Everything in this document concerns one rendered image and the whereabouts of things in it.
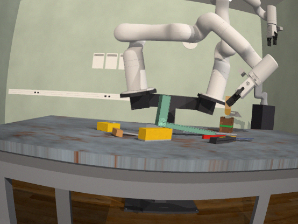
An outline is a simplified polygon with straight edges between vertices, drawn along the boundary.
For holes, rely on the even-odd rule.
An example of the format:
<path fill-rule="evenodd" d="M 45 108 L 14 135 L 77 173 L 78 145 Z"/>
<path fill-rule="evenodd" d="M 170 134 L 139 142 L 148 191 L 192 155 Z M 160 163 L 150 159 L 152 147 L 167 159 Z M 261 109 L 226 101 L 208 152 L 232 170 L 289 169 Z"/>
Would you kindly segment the green l-shaped frame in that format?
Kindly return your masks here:
<path fill-rule="evenodd" d="M 216 132 L 214 131 L 208 131 L 204 129 L 193 128 L 193 127 L 191 128 L 184 125 L 168 123 L 167 118 L 168 118 L 170 101 L 171 101 L 171 96 L 168 96 L 168 95 L 159 96 L 155 125 L 160 127 L 165 127 L 165 128 L 176 129 L 176 130 L 194 132 L 194 133 L 203 134 L 203 135 L 216 135 Z"/>

